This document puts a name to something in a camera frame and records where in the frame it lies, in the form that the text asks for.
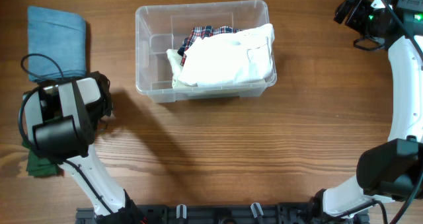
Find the blue cloth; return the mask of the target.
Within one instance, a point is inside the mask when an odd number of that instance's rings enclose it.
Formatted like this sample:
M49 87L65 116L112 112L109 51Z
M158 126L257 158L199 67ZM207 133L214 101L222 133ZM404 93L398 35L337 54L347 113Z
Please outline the blue cloth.
M29 80L84 77L86 68L86 22L75 13L29 6Z

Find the dark green cloth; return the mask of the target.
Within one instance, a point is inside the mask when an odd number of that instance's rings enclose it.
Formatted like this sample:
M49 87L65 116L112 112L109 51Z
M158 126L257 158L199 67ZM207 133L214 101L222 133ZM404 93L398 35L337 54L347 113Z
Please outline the dark green cloth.
M49 176L62 176L63 171L58 165L53 164L48 159L37 157L24 141L22 146L28 149L28 162L26 172L29 176L45 178Z

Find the plaid flannel cloth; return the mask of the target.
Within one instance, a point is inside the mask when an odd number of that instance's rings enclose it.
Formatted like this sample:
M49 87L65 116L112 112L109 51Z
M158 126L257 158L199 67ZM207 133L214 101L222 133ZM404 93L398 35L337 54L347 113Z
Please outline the plaid flannel cloth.
M189 36L182 41L182 45L177 51L178 54L182 56L180 62L181 66L184 65L186 60L186 50L194 43L197 38L204 39L218 34L236 33L239 31L241 31L241 29L232 28L230 26L221 26L219 28L214 28L213 26L194 27Z

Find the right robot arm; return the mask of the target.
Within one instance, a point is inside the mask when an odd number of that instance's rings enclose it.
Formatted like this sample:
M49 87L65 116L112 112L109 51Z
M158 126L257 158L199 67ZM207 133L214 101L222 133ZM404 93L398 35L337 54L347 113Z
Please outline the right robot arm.
M386 50L393 76L393 117L386 143L364 152L356 173L320 190L295 213L305 223L363 223L371 207L399 202L397 223L422 198L422 0L344 0L334 20Z

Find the white cloth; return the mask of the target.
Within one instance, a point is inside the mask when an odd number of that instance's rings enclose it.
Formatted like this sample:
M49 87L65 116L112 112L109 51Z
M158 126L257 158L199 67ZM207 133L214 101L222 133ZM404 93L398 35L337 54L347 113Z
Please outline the white cloth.
M274 27L250 29L230 26L194 27L177 54L180 71L175 79L190 87L255 83L270 76Z

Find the cream cloth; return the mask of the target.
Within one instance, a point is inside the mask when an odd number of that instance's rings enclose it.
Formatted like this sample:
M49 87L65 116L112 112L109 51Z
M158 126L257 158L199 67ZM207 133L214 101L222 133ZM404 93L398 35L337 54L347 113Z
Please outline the cream cloth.
M176 50L167 50L167 58L173 73L172 87L210 87L236 85L263 81L272 72L267 54L255 57L251 51L237 52L230 56L194 56L188 65L181 66L182 56Z

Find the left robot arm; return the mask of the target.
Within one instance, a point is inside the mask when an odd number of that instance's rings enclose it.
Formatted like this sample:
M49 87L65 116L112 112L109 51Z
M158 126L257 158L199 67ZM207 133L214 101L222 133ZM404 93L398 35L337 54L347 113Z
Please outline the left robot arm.
M98 123L112 109L110 81L95 71L84 78L45 81L25 93L18 127L37 157L73 177L93 205L95 223L146 223L94 147Z

